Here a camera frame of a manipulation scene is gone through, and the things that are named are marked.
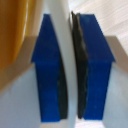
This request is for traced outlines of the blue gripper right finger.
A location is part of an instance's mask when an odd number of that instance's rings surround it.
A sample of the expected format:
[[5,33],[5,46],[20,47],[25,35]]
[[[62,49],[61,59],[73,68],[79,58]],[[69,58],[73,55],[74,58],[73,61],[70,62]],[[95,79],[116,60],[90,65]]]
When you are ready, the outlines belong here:
[[72,21],[78,78],[78,118],[101,120],[115,58],[94,14],[72,14]]

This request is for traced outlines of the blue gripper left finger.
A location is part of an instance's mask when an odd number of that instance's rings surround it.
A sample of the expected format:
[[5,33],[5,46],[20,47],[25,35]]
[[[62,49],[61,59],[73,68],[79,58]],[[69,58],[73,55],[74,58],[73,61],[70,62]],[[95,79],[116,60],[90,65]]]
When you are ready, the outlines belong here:
[[42,121],[67,118],[67,88],[57,38],[49,14],[43,21],[32,62],[35,63]]

